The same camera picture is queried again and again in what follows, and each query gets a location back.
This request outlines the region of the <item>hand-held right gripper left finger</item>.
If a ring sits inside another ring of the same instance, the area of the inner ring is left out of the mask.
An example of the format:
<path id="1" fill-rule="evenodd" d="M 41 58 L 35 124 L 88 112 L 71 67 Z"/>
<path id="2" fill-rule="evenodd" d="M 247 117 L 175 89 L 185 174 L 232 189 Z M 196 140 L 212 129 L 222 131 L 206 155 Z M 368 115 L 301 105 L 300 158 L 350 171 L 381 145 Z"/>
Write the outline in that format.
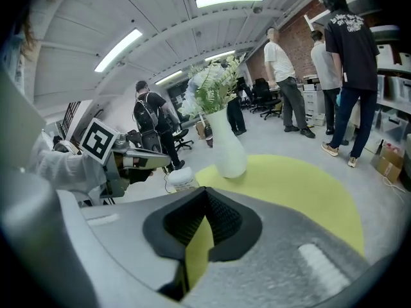
<path id="1" fill-rule="evenodd" d="M 59 191 L 58 195 L 71 235 L 90 233 L 111 261 L 142 285 L 160 291 L 166 286 L 175 286 L 180 274 L 184 274 L 188 285 L 193 287 L 206 272 L 205 218 L 200 218 L 189 243 L 182 245 L 181 259 L 163 257 L 154 250 L 153 241 L 166 231 L 162 223 L 156 227 L 144 226 L 149 215 L 191 193 L 189 189 L 147 200 L 85 208 L 78 206 L 71 192 Z"/>

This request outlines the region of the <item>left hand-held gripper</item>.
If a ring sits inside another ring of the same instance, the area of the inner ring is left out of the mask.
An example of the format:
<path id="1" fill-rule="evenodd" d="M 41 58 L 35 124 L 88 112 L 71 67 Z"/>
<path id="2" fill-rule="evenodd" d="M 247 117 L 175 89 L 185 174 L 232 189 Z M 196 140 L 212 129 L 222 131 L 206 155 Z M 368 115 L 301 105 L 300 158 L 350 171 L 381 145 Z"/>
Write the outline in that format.
<path id="1" fill-rule="evenodd" d="M 105 182 L 100 185 L 101 205 L 113 205 L 129 184 L 145 182 L 153 169 L 166 167 L 168 155 L 130 146 L 128 135 L 119 133 L 97 118 L 89 123 L 80 141 L 82 152 L 100 164 Z"/>

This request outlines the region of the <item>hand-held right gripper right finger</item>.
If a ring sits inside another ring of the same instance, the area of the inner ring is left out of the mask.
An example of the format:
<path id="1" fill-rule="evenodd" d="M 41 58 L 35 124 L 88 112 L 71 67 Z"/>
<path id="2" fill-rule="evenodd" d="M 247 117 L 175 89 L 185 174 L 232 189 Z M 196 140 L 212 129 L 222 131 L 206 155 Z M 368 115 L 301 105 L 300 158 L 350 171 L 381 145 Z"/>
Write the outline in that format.
<path id="1" fill-rule="evenodd" d="M 387 269 L 294 209 L 225 191 L 262 222 L 240 259 L 210 262 L 186 307 L 354 307 Z"/>

